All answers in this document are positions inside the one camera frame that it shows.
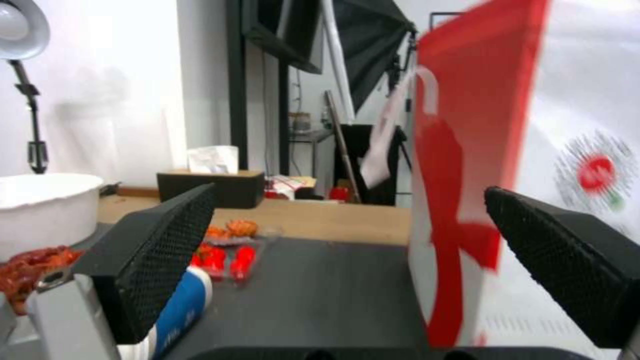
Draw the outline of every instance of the plastic container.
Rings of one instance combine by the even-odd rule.
[[[211,292],[209,275],[195,266],[189,266],[147,337],[135,345],[118,345],[120,358],[122,360],[160,358],[163,352],[209,307]]]
[[[245,285],[254,273],[258,263],[262,259],[262,255],[270,244],[275,242],[282,235],[282,228],[280,227],[261,227],[259,235],[255,238],[242,237],[231,238],[226,241],[220,241],[215,238],[204,238],[204,242],[207,242],[213,246],[216,246],[225,251],[225,260],[223,269],[215,269],[209,266],[201,266],[200,268],[207,272],[211,276],[211,281],[214,285],[233,285],[242,286]],[[234,266],[234,262],[237,258],[241,257],[239,252],[242,248],[250,247],[254,250],[253,259],[250,261],[247,268],[241,268],[238,271],[238,267]]]
[[[20,252],[72,245],[95,231],[102,179],[83,174],[0,177],[0,263]]]

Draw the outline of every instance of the textured grip surface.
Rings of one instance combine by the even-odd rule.
[[[117,343],[141,341],[171,297],[206,232],[213,185],[128,214],[73,267],[92,277]]]
[[[622,347],[640,308],[640,247],[594,216],[490,188],[487,210],[518,260],[599,347]]]

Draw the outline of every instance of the white bowl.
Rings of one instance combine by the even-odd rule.
[[[0,177],[0,262],[91,235],[100,185],[101,178],[83,174]]]

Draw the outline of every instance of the red object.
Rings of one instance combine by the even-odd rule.
[[[266,190],[264,192],[264,197],[267,199],[277,199],[278,198],[278,192],[275,190]]]
[[[0,263],[0,293],[4,293],[17,315],[26,315],[25,301],[40,276],[71,265],[82,254],[63,245],[17,254]]]
[[[458,214],[484,212],[484,189],[511,188],[515,181],[547,3],[490,1],[419,41],[418,63],[433,72],[440,91],[437,116],[419,111],[421,81],[415,97],[415,149],[432,226],[426,240],[433,243],[438,268],[428,320],[434,347],[455,346],[467,320],[460,253],[481,268],[497,267],[498,231],[460,221]]]
[[[191,265],[202,266],[202,259],[200,259],[200,256],[198,254],[193,254],[193,256],[191,257]]]
[[[229,271],[231,272],[231,276],[236,281],[245,280],[247,275],[249,274],[249,266],[250,265],[251,265],[251,263],[249,263],[249,262],[247,262],[245,260],[235,259],[231,263],[231,266],[229,267]]]
[[[616,170],[611,160],[604,155],[585,160],[578,170],[578,182],[588,193],[605,191],[616,179]]]
[[[251,264],[255,259],[255,249],[246,245],[240,247],[240,249],[236,251],[236,259]]]
[[[211,250],[211,256],[224,263],[225,259],[227,258],[227,253],[222,248],[213,247]]]
[[[329,199],[331,200],[349,200],[349,189],[348,188],[332,188],[329,192]]]
[[[224,270],[225,268],[225,260],[224,258],[217,258],[215,255],[208,255],[204,258],[202,265],[206,268],[210,268],[215,271]]]
[[[208,243],[201,243],[200,246],[198,247],[198,253],[199,254],[206,254],[208,252],[211,252],[211,250],[213,250],[213,246],[209,245]]]

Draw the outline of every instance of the orange food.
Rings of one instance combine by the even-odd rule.
[[[207,236],[210,238],[216,238],[220,240],[229,239],[230,234],[227,230],[217,227],[217,226],[209,226],[207,228]]]
[[[25,315],[24,302],[35,289],[40,276],[75,262],[82,251],[66,246],[23,252],[0,265],[0,292],[3,292],[18,315]]]
[[[232,220],[227,223],[227,229],[231,236],[255,236],[258,232],[258,224],[249,220]]]

